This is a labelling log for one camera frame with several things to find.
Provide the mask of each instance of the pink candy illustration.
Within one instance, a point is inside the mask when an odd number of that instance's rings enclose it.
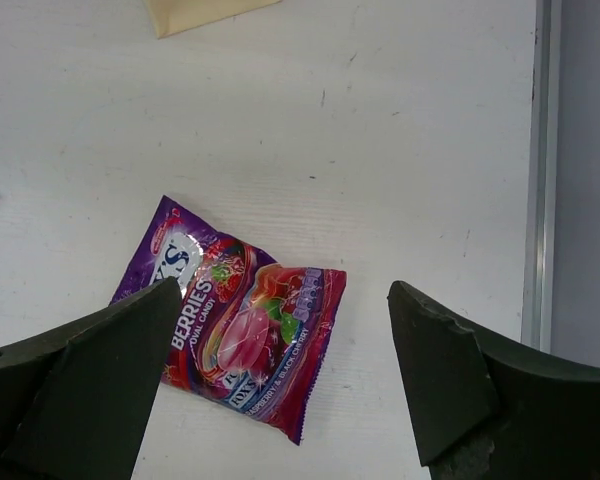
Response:
[[[268,331],[269,316],[264,308],[238,313],[218,347],[218,366],[227,372],[239,373],[251,368],[260,356]]]

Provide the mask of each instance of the tabletop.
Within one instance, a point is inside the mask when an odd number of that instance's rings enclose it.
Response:
[[[156,40],[0,0],[0,345],[109,302],[163,194],[348,287],[304,442],[160,387],[134,478],[425,479],[386,296],[520,336],[535,1],[283,0]]]

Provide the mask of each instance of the plastic wrapper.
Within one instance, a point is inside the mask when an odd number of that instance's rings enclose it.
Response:
[[[299,444],[346,273],[283,268],[163,197],[113,302],[168,276],[183,302],[162,380]]]

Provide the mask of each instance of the cardboard piece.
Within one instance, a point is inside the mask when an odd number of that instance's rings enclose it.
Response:
[[[158,38],[278,3],[280,0],[145,0]]]

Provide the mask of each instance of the black object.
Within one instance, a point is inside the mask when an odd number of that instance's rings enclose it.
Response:
[[[404,282],[389,309],[433,480],[600,480],[599,368],[509,340]]]
[[[167,279],[0,348],[0,480],[129,479],[180,302]]]

